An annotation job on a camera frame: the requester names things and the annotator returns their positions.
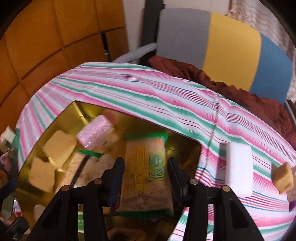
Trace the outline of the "yellow green cracker packet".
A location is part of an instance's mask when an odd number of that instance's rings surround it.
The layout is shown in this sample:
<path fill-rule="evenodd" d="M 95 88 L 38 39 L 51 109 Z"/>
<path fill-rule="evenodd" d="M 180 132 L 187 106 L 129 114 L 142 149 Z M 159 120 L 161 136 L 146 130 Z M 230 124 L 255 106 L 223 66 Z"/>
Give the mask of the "yellow green cracker packet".
<path fill-rule="evenodd" d="M 125 171 L 116 213 L 150 219 L 173 215 L 165 132 L 125 137 Z"/>

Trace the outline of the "white foam block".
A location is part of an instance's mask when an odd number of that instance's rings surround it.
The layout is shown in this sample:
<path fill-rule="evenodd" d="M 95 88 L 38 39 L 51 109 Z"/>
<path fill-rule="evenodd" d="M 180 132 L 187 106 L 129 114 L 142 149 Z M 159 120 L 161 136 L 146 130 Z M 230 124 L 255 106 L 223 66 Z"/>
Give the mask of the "white foam block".
<path fill-rule="evenodd" d="M 249 145 L 230 142 L 226 146 L 225 185 L 237 197 L 250 197 L 253 192 L 253 158 Z"/>

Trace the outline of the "yellow sponge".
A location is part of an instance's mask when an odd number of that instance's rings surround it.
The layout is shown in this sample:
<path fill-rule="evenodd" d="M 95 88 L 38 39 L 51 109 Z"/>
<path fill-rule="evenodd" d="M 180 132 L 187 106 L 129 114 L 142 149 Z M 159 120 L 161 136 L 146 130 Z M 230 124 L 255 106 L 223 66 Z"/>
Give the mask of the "yellow sponge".
<path fill-rule="evenodd" d="M 52 164 L 57 169 L 61 169 L 75 150 L 76 145 L 77 140 L 74 136 L 58 130 L 43 146 L 43 151 L 50 158 Z"/>
<path fill-rule="evenodd" d="M 44 162 L 42 159 L 34 157 L 29 183 L 43 192 L 52 192 L 55 186 L 55 167 L 50 162 Z"/>
<path fill-rule="evenodd" d="M 272 183 L 279 194 L 284 194 L 293 188 L 293 173 L 288 162 L 273 171 Z"/>

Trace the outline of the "yellow sponge back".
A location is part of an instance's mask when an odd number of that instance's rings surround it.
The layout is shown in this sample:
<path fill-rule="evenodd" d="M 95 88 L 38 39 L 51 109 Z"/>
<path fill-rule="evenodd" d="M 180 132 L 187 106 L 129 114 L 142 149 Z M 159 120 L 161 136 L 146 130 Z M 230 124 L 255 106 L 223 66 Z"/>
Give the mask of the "yellow sponge back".
<path fill-rule="evenodd" d="M 55 186 L 55 167 L 50 162 L 44 162 L 42 159 L 34 157 L 29 183 L 43 192 L 52 192 Z"/>

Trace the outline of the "yellow sponge front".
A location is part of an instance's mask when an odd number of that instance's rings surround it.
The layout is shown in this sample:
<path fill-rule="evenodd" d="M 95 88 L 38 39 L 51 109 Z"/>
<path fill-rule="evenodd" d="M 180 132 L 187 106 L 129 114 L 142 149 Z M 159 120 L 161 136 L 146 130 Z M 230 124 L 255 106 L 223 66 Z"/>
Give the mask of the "yellow sponge front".
<path fill-rule="evenodd" d="M 272 183 L 279 194 L 284 194 L 293 188 L 293 173 L 288 162 L 273 171 Z"/>

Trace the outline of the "purple snack wrapper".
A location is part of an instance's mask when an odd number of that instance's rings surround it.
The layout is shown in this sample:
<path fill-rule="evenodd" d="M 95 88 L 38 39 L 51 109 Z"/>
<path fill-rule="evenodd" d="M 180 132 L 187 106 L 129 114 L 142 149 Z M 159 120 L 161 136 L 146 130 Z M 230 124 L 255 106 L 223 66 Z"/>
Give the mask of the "purple snack wrapper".
<path fill-rule="evenodd" d="M 292 212 L 295 207 L 296 207 L 296 201 L 295 200 L 290 201 L 289 202 L 289 212 Z"/>

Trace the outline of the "gold metal tin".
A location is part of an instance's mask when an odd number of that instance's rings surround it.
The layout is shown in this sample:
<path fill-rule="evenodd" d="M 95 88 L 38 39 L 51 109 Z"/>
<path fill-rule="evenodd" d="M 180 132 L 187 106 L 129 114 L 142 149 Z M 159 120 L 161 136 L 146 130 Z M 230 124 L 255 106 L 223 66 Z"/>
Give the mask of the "gold metal tin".
<path fill-rule="evenodd" d="M 149 121 L 75 101 L 34 145 L 16 199 L 29 240 L 108 240 L 122 226 L 156 237 L 159 219 L 175 225 L 181 209 L 170 169 L 194 177 L 198 141 Z"/>

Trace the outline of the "striped pink green bedsheet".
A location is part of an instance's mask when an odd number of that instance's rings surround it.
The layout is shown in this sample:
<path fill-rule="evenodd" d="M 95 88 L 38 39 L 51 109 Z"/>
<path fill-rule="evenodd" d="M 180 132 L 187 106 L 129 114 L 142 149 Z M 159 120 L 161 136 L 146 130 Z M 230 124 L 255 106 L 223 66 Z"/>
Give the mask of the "striped pink green bedsheet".
<path fill-rule="evenodd" d="M 212 90 L 149 67 L 83 63 L 53 78 L 23 108 L 18 164 L 23 166 L 47 127 L 73 101 L 131 114 L 197 140 L 202 147 L 196 178 L 220 187 L 225 181 L 225 146 L 249 145 L 253 192 L 241 202 L 265 240 L 280 240 L 291 226 L 287 198 L 271 182 L 273 167 L 295 165 L 294 148 L 267 123 Z"/>

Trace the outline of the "dark red cloth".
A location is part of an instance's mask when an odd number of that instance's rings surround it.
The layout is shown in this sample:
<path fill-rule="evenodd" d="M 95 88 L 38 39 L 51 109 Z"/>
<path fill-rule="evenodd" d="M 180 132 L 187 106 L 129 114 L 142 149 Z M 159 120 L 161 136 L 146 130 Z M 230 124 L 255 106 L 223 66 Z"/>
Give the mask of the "dark red cloth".
<path fill-rule="evenodd" d="M 206 88 L 234 101 L 274 128 L 293 148 L 295 148 L 295 125 L 283 105 L 270 98 L 261 98 L 246 90 L 237 89 L 224 82 L 213 81 L 194 65 L 167 59 L 158 55 L 147 61 L 147 66 L 173 77 L 183 78 L 201 84 Z"/>

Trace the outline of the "grey yellow blue chair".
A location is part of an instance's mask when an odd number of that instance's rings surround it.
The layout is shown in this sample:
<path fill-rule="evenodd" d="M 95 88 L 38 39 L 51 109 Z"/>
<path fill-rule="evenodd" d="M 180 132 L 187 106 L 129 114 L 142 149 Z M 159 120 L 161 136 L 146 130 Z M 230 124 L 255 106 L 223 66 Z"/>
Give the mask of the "grey yellow blue chair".
<path fill-rule="evenodd" d="M 215 81 L 280 103 L 292 80 L 292 61 L 272 40 L 240 21 L 201 9 L 163 9 L 157 40 L 116 62 L 130 63 L 150 52 L 192 64 Z"/>

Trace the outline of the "wooden wardrobe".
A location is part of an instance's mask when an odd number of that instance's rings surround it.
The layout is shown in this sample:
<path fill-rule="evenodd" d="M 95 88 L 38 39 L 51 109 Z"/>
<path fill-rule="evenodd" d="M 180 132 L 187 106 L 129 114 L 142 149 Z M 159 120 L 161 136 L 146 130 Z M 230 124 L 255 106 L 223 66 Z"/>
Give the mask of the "wooden wardrobe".
<path fill-rule="evenodd" d="M 1 130 L 14 128 L 30 97 L 54 77 L 126 52 L 122 1 L 24 3 L 1 28 Z"/>

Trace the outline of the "pink patterned curtain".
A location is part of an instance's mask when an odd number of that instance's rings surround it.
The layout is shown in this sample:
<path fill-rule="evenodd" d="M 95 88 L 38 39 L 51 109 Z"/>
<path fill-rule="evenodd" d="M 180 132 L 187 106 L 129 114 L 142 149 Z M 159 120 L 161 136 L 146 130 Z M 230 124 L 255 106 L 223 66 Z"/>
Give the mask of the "pink patterned curtain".
<path fill-rule="evenodd" d="M 227 16 L 254 28 L 295 59 L 295 46 L 276 16 L 260 1 L 232 0 Z"/>

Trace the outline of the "black post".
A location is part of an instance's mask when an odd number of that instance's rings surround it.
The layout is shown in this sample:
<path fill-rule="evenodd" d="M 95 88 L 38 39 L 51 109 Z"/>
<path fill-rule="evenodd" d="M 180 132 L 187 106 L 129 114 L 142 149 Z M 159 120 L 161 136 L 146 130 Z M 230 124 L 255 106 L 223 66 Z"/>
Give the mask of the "black post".
<path fill-rule="evenodd" d="M 145 1 L 140 46 L 144 46 L 149 52 L 140 58 L 139 63 L 141 65 L 147 66 L 148 60 L 156 54 L 159 17 L 164 6 L 162 0 Z"/>

